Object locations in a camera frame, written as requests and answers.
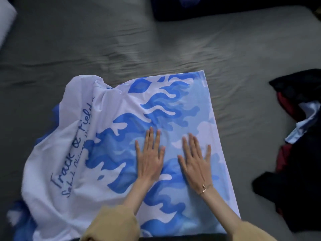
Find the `gray bed sheet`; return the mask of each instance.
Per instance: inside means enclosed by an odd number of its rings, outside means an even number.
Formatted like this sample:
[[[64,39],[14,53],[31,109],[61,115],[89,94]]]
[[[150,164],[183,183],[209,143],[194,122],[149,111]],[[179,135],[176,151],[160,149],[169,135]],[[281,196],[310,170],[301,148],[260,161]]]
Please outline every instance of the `gray bed sheet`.
[[[275,168],[295,122],[268,85],[321,68],[321,22],[299,6],[158,23],[149,0],[16,0],[17,20],[0,50],[0,232],[19,198],[24,163],[50,127],[51,109],[80,74],[116,86],[165,73],[204,70],[241,217],[279,241],[293,234],[251,181]]]

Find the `hand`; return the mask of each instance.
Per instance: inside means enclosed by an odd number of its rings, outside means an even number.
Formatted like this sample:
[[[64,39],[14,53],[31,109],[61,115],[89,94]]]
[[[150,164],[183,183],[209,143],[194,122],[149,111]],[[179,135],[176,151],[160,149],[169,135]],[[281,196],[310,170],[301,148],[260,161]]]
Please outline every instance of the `hand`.
[[[138,178],[149,182],[151,185],[158,180],[163,168],[165,146],[158,150],[160,139],[161,132],[157,130],[154,144],[154,131],[150,127],[150,130],[146,131],[143,152],[140,151],[138,141],[136,140]]]
[[[193,134],[189,134],[189,146],[185,137],[182,138],[182,142],[186,160],[178,155],[179,164],[191,188],[197,194],[201,194],[203,185],[207,187],[212,184],[211,146],[207,146],[204,160],[198,140]]]

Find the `bracelet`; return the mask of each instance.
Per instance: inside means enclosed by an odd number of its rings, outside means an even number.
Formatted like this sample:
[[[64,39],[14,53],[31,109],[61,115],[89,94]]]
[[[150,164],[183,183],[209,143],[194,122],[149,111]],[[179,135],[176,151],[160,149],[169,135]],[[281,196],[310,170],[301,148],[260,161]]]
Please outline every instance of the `bracelet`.
[[[210,186],[213,186],[213,184],[212,184],[212,183],[210,183],[210,184],[209,184],[209,185],[207,185],[206,187],[205,187],[205,185],[203,184],[203,185],[202,185],[203,190],[202,190],[202,192],[200,192],[200,193],[199,193],[199,195],[201,195],[201,194],[205,193],[205,192],[206,192],[206,190],[208,189],[208,187],[210,187]]]

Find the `blue flame pattern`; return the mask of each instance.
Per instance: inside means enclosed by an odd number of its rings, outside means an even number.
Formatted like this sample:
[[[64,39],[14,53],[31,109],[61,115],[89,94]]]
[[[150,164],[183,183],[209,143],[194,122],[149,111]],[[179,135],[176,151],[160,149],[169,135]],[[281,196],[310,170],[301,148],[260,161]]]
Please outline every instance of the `blue flame pattern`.
[[[186,83],[187,79],[193,79],[193,83]],[[172,113],[168,114],[161,109],[156,109],[144,114],[148,119],[145,121],[133,113],[124,113],[113,121],[113,123],[127,124],[124,129],[118,129],[118,135],[111,128],[107,128],[96,134],[100,140],[98,143],[87,140],[84,144],[84,148],[89,152],[86,167],[90,169],[97,167],[101,162],[103,162],[102,170],[114,170],[122,163],[126,163],[116,180],[108,184],[111,190],[121,194],[137,178],[134,140],[138,139],[142,146],[146,129],[152,126],[154,130],[161,130],[160,143],[166,146],[162,174],[169,174],[172,178],[156,182],[147,193],[144,202],[148,206],[162,203],[160,210],[163,213],[175,213],[175,215],[167,223],[158,219],[141,223],[143,235],[172,236],[216,232],[218,222],[199,197],[190,191],[182,175],[177,160],[177,155],[182,154],[182,149],[172,144],[189,132],[197,135],[199,133],[197,127],[201,122],[215,123],[213,119],[209,119],[212,108],[209,91],[207,86],[204,86],[204,82],[206,83],[206,79],[203,72],[173,74],[168,76],[168,79],[165,76],[160,76],[157,80],[153,77],[136,79],[128,93],[152,94],[145,104],[140,104],[142,110],[160,106]],[[159,84],[157,90],[155,87],[150,89],[152,83]],[[167,91],[171,97],[159,90]],[[212,178],[222,197],[229,200],[227,176],[219,160],[219,155],[212,153]],[[97,181],[104,177],[104,175],[97,176]]]

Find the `sleeve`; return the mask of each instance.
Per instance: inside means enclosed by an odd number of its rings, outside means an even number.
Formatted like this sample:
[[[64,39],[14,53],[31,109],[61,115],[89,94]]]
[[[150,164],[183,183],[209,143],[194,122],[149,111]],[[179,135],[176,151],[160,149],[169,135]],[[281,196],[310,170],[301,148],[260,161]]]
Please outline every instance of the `sleeve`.
[[[139,235],[140,226],[129,208],[103,206],[80,241],[137,241]]]
[[[262,229],[252,225],[249,222],[243,221],[235,234],[233,235],[233,241],[276,241],[271,235]]]

